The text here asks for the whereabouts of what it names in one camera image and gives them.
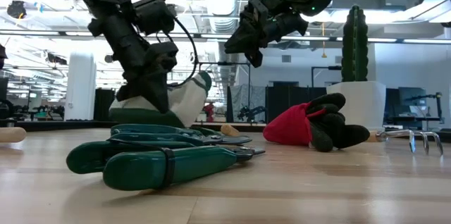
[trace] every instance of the ceiling duct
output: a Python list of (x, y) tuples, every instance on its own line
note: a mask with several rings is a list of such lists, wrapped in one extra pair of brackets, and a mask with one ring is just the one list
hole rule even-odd
[[(237, 0), (206, 0), (207, 11), (210, 15), (236, 15), (239, 10)], [(234, 18), (210, 18), (211, 31), (216, 34), (230, 34), (237, 26), (237, 20)], [(218, 61), (220, 62), (237, 62), (237, 54), (226, 54), (224, 43), (218, 43)], [(233, 80), (229, 80), (230, 72), (235, 73), (236, 66), (230, 68), (230, 66), (218, 66), (220, 73), (221, 84), (223, 93), (227, 93), (228, 84), (233, 84)]]

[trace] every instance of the wooden block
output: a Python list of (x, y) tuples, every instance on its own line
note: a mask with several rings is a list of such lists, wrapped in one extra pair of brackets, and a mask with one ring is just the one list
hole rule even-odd
[(365, 142), (369, 143), (380, 143), (376, 137), (377, 131), (370, 131), (369, 138)]
[(17, 143), (27, 137), (27, 132), (20, 127), (0, 128), (0, 143)]
[(221, 132), (227, 136), (238, 137), (240, 132), (236, 130), (232, 125), (225, 124), (221, 126)]

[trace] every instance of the green handle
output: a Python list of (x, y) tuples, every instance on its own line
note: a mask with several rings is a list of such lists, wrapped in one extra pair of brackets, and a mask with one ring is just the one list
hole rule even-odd
[[(194, 147), (187, 142), (136, 142), (138, 144), (152, 145), (179, 149)], [(77, 174), (102, 172), (106, 162), (116, 154), (124, 152), (148, 151), (147, 148), (133, 144), (116, 144), (109, 141), (88, 142), (74, 148), (66, 158), (68, 168)]]
[[(232, 151), (216, 146), (173, 150), (175, 170), (172, 183), (186, 182), (221, 172), (237, 162)], [(161, 151), (122, 153), (110, 158), (104, 182), (113, 189), (132, 191), (158, 189), (166, 172), (166, 156)]]
[(195, 127), (192, 126), (191, 127), (192, 130), (196, 130), (201, 132), (204, 136), (210, 136), (210, 135), (222, 135), (222, 133), (217, 132), (215, 130), (210, 130), (210, 129), (206, 129), (206, 128), (202, 128), (202, 127)]
[(180, 129), (167, 125), (141, 125), (141, 124), (123, 124), (115, 125), (111, 128), (111, 136), (122, 132), (131, 133), (171, 133), (187, 135), (191, 137), (202, 137), (203, 134), (196, 130)]
[(111, 139), (121, 139), (125, 141), (146, 141), (146, 142), (187, 142), (201, 147), (204, 142), (200, 139), (195, 139), (189, 136), (179, 135), (176, 133), (134, 133), (134, 132), (122, 132), (111, 136)]

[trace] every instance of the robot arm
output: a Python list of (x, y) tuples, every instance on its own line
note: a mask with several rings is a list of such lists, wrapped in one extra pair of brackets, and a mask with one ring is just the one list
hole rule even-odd
[(240, 14), (240, 25), (225, 43), (226, 53), (244, 53), (254, 67), (259, 67), (269, 42), (298, 31), (304, 35), (308, 22), (300, 14), (313, 16), (332, 0), (249, 0)]
[(177, 64), (177, 46), (172, 42), (149, 44), (140, 32), (150, 35), (169, 33), (174, 28), (175, 12), (164, 0), (83, 0), (95, 17), (88, 25), (93, 36), (104, 35), (119, 61), (127, 85), (121, 87), (119, 101), (143, 96), (160, 112), (168, 111), (166, 74)]

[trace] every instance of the person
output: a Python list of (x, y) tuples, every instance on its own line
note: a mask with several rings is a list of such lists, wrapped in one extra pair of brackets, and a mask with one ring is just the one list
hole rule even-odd
[(204, 111), (205, 111), (205, 114), (206, 114), (206, 121), (210, 122), (210, 123), (213, 122), (214, 121), (214, 119), (213, 119), (214, 105), (213, 105), (213, 103), (211, 101), (209, 102), (208, 105), (206, 105), (204, 107)]

